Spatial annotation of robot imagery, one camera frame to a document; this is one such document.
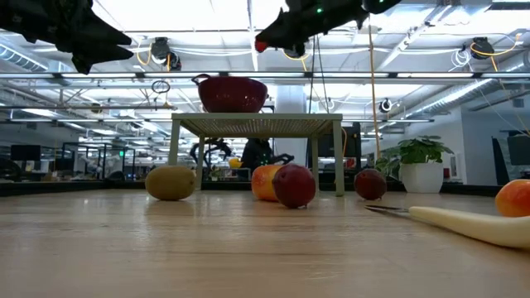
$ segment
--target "red apple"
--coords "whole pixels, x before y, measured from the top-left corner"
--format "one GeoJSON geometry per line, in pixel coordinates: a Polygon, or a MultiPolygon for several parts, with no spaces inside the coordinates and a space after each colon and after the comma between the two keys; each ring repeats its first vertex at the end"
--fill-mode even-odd
{"type": "Polygon", "coordinates": [[[288,208],[306,206],[315,197],[315,178],[304,166],[288,164],[276,172],[272,186],[277,199],[288,208]]]}
{"type": "Polygon", "coordinates": [[[374,169],[362,170],[354,179],[355,191],[363,199],[381,199],[387,192],[387,181],[383,174],[374,169]]]}

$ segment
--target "apple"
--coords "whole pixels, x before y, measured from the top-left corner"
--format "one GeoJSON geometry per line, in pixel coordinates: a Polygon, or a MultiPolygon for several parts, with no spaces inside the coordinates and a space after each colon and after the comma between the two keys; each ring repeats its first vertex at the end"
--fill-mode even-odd
{"type": "Polygon", "coordinates": [[[387,192],[387,181],[374,169],[365,169],[355,175],[354,186],[357,195],[367,200],[381,199],[387,192]]]}
{"type": "Polygon", "coordinates": [[[530,180],[519,179],[507,183],[497,193],[495,205],[503,216],[530,216],[530,180]]]}
{"type": "Polygon", "coordinates": [[[277,199],[288,208],[307,206],[315,197],[315,178],[309,169],[287,164],[276,172],[272,186],[277,199]]]}
{"type": "Polygon", "coordinates": [[[278,201],[272,187],[272,179],[281,167],[282,166],[268,165],[260,166],[254,170],[254,173],[252,173],[251,186],[252,192],[257,199],[270,202],[278,201]]]}

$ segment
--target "wooden tabletop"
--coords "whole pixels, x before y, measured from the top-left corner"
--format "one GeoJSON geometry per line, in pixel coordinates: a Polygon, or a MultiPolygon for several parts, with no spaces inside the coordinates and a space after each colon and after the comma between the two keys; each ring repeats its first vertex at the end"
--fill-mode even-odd
{"type": "MultiPolygon", "coordinates": [[[[495,214],[493,199],[381,204],[495,214]]],[[[353,193],[309,209],[250,192],[160,202],[141,190],[0,199],[2,297],[523,298],[530,252],[371,213],[353,193]]]]}

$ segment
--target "security camera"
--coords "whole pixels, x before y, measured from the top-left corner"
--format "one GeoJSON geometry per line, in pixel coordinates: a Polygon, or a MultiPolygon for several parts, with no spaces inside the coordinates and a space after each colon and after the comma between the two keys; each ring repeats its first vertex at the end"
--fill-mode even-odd
{"type": "Polygon", "coordinates": [[[388,113],[392,109],[392,102],[390,99],[384,99],[381,103],[379,103],[379,111],[381,113],[388,113]]]}

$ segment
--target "potted plant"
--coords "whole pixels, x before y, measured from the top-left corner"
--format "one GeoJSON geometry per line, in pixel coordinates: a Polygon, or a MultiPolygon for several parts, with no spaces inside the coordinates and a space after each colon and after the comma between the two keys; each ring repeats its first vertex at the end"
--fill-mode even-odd
{"type": "Polygon", "coordinates": [[[399,179],[399,147],[393,147],[381,152],[382,157],[375,161],[375,169],[380,171],[387,180],[399,179]]]}
{"type": "Polygon", "coordinates": [[[454,154],[438,136],[421,136],[399,142],[401,177],[407,192],[434,194],[444,180],[441,153],[454,154]]]}

